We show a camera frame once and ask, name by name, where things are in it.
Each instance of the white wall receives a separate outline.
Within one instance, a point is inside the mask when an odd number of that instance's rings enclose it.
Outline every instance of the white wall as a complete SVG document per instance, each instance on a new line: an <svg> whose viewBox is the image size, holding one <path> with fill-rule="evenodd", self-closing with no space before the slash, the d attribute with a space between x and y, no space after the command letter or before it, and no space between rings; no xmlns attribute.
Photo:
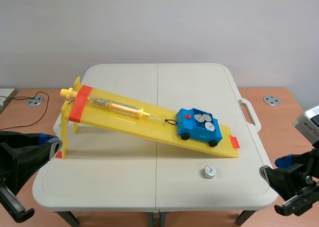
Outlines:
<svg viewBox="0 0 319 227"><path fill-rule="evenodd" d="M319 2L0 0L0 87L68 87L100 63L190 62L318 105Z"/></svg>

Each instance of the table leg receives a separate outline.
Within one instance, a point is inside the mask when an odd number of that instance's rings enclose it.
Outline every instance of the table leg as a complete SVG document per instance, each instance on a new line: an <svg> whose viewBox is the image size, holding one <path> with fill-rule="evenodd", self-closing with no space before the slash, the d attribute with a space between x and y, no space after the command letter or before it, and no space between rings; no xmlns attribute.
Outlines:
<svg viewBox="0 0 319 227"><path fill-rule="evenodd" d="M235 221L235 224L237 226L241 226L246 220L248 220L256 211L243 211L237 220Z"/></svg>
<svg viewBox="0 0 319 227"><path fill-rule="evenodd" d="M165 227L166 214L168 212L159 213L159 227Z"/></svg>
<svg viewBox="0 0 319 227"><path fill-rule="evenodd" d="M166 214L169 212L159 212L159 218L154 218L155 213L146 212L148 218L148 227L154 227L155 223L159 223L159 227L165 227Z"/></svg>
<svg viewBox="0 0 319 227"><path fill-rule="evenodd" d="M153 212L146 212L146 216L148 218L148 227L154 227L154 213Z"/></svg>
<svg viewBox="0 0 319 227"><path fill-rule="evenodd" d="M76 220L75 216L70 211L59 211L56 212L60 215L71 227L79 227L80 224Z"/></svg>

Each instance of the wooden table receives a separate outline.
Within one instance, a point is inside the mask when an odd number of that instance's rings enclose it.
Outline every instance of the wooden table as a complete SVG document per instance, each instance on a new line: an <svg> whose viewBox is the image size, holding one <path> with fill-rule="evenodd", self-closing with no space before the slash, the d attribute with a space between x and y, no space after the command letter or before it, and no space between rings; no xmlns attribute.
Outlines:
<svg viewBox="0 0 319 227"><path fill-rule="evenodd" d="M20 127L10 129L25 133L44 132L54 134L53 124L55 123L64 99L60 97L60 90L57 89L29 89L20 91L17 96L33 96L38 91L47 92L50 95L47 114L37 124L30 127ZM242 97L248 99L262 124L259 132L265 150L272 163L281 156L287 154L298 154L309 151L311 145L293 127L292 121L302 113L302 109L293 98L291 93L285 88L272 89L240 89ZM272 107L264 103L264 95L275 95L281 100L280 106ZM29 108L26 101L12 101L8 107L0 114L0 129L16 126L28 125L38 120L44 110L45 103L37 107ZM32 197L32 183L34 176L26 183L18 194L18 198L24 203L26 208L35 208L34 216L22 224L15 223L3 207L0 207L0 227L68 227L69 225L57 214L44 210L34 201ZM283 200L279 198L276 204L281 204ZM318 226L319 216L317 212L319 205L316 204L311 210L300 217L283 217L275 213L273 207L255 213L244 226L290 226L290 227L312 227ZM222 212L174 212L167 216L167 227L234 227L234 221L240 211ZM119 213L119 212L76 212L81 226L102 227L102 226L147 226L146 216L142 213Z"/></svg>

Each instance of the blue toy car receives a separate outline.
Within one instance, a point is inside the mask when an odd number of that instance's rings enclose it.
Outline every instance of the blue toy car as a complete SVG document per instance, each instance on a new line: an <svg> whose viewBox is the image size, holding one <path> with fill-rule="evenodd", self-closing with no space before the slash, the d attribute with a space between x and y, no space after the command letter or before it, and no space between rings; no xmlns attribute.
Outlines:
<svg viewBox="0 0 319 227"><path fill-rule="evenodd" d="M215 147L223 138L217 119L198 109L181 109L176 114L177 135L183 140L194 139Z"/></svg>

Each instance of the black cable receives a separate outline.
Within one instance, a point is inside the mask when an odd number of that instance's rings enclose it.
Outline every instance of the black cable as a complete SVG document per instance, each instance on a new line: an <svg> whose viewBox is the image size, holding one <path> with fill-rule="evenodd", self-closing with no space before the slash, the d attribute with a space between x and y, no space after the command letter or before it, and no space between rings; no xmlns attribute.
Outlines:
<svg viewBox="0 0 319 227"><path fill-rule="evenodd" d="M44 114L42 115L42 117L40 117L40 119L39 119L38 121L35 121L34 123L29 124L29 125L12 126L12 127L7 127L7 128L2 128L2 129L0 129L0 130L6 130L6 129L16 128L16 127L28 127L28 126L32 126L32 125L36 124L37 122L39 122L39 121L44 117L44 115L46 114L46 111L48 110L49 99L50 99L49 94L47 94L47 93L45 93L45 92L37 92L37 93L34 95L33 98L29 98L29 97L25 98L25 99L35 99L35 96L36 96L37 94L40 94L40 93L46 94L46 95L48 96L48 101L46 102L46 108L45 108Z"/></svg>
<svg viewBox="0 0 319 227"><path fill-rule="evenodd" d="M177 125L177 121L174 119L165 119L165 122L171 124L171 125Z"/></svg>
<svg viewBox="0 0 319 227"><path fill-rule="evenodd" d="M9 102L11 100L34 99L33 97L26 97L26 96L19 96L19 97L10 98L10 97L0 95L0 97L9 99L9 100L5 100L3 103Z"/></svg>

